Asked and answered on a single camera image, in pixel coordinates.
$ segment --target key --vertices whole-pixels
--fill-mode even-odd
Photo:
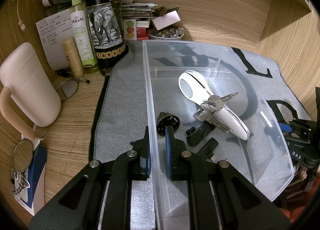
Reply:
[[[225,124],[219,122],[216,118],[214,118],[211,114],[213,112],[207,108],[202,108],[197,110],[194,114],[193,117],[200,121],[204,122],[207,121],[209,123],[212,123],[214,126],[216,126],[218,129],[222,130],[224,133],[227,133],[230,128],[226,126]]]
[[[221,100],[223,102],[226,102],[226,101],[230,100],[233,96],[236,96],[236,95],[238,95],[238,92],[234,92],[234,93],[228,94],[228,95],[222,97]]]
[[[212,95],[209,97],[208,102],[211,104],[208,104],[209,107],[214,111],[219,111],[224,107],[224,102],[230,100],[233,96],[236,96],[238,92],[234,92],[232,94],[228,94],[224,97],[220,97],[218,95]]]

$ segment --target bowl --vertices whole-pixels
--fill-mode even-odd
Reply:
[[[149,39],[154,39],[154,40],[167,40],[167,41],[173,41],[173,40],[181,40],[184,34],[181,37],[173,37],[173,38],[166,38],[166,37],[156,37],[151,34],[148,34]]]

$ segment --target cable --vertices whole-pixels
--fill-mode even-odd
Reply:
[[[19,16],[19,0],[17,0],[17,15],[18,15],[18,19],[19,19],[19,23],[18,24],[19,24],[21,30],[24,31],[26,29],[26,26],[23,23],[23,20],[20,19],[20,16]]]

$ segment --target dark green bottle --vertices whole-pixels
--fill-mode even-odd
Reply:
[[[98,67],[102,75],[128,52],[124,44],[122,0],[85,0]]]

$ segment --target sticker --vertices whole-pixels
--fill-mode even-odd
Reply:
[[[117,8],[121,3],[114,3],[114,5],[116,8],[108,2],[87,8],[92,40],[96,49],[114,47],[123,41],[116,17],[118,15],[118,18],[121,18],[120,13],[118,14],[120,10]]]
[[[83,67],[94,66],[96,63],[90,45],[84,11],[79,10],[71,13],[70,20]]]
[[[124,39],[137,40],[137,24],[135,19],[125,19],[124,25]]]

